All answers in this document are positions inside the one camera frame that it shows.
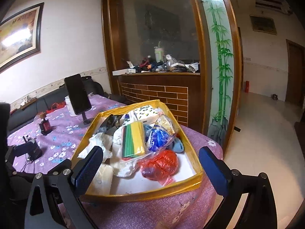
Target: picture frame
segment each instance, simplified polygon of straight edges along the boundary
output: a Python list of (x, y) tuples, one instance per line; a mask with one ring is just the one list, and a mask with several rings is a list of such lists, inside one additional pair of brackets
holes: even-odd
[(250, 15), (250, 19), (253, 31), (277, 35), (275, 24), (272, 18)]
[(0, 23), (0, 72), (40, 51), (44, 3), (38, 3)]

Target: hallway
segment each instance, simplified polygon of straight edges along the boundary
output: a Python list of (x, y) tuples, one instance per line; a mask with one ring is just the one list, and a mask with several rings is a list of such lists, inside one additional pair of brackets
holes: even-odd
[[(302, 109), (270, 97), (241, 92), (240, 109), (225, 154), (230, 169), (257, 176), (267, 173), (275, 199), (278, 228), (289, 224), (305, 198), (305, 161), (293, 125)], [(227, 228), (234, 228), (247, 195), (244, 194)], [(213, 211), (222, 196), (216, 197)]]

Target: smartphone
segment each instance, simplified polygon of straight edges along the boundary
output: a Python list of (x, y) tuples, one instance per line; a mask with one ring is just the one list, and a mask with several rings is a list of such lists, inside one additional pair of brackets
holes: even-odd
[(69, 98), (76, 115), (80, 115), (85, 111), (91, 109), (91, 103), (89, 101), (87, 92), (83, 81), (81, 80), (80, 74), (66, 77), (64, 79)]

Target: black sofa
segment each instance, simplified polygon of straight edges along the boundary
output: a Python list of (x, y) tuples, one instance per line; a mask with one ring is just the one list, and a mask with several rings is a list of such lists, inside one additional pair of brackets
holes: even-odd
[[(104, 93), (103, 87), (99, 83), (93, 81), (91, 76), (82, 77), (82, 81), (84, 83), (87, 94), (93, 93), (94, 95), (101, 95), (123, 104), (129, 103), (129, 101), (126, 100), (126, 98), (123, 96), (112, 94), (109, 95)], [(24, 127), (25, 125), (31, 123), (38, 113), (50, 110), (54, 103), (63, 102), (67, 95), (67, 88), (65, 85), (62, 85), (59, 87), (59, 89), (39, 97), (37, 101), (30, 104), (23, 110), (17, 109), (13, 114), (11, 114), (9, 118), (8, 134), (11, 134)]]

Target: floral tablecloth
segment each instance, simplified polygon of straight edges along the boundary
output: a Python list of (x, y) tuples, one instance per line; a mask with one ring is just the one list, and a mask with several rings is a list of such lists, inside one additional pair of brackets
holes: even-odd
[[(94, 95), (90, 97), (92, 108), (86, 112), (88, 118), (94, 118), (99, 112), (106, 111), (124, 104), (117, 103), (105, 97)], [(22, 136), (36, 137), (43, 151), (42, 157), (34, 163), (26, 165), (28, 173), (47, 173), (50, 169), (65, 159), (71, 159), (87, 128), (80, 128), (82, 116), (71, 117), (67, 107), (48, 114), (54, 130), (47, 136), (39, 133), (39, 127), (30, 123), (8, 137), (8, 145), (24, 143)], [(222, 159), (222, 148), (207, 136), (188, 127), (181, 126), (190, 140), (196, 153), (203, 146), (208, 146), (218, 159)], [(26, 157), (16, 157), (13, 166), (20, 171)], [(200, 188), (157, 200), (145, 202), (121, 203), (83, 203), (84, 208), (99, 228), (155, 228), (162, 222), (169, 228), (204, 227), (209, 211), (214, 204), (216, 191), (205, 175)], [(67, 214), (62, 210), (66, 223), (71, 227)]]

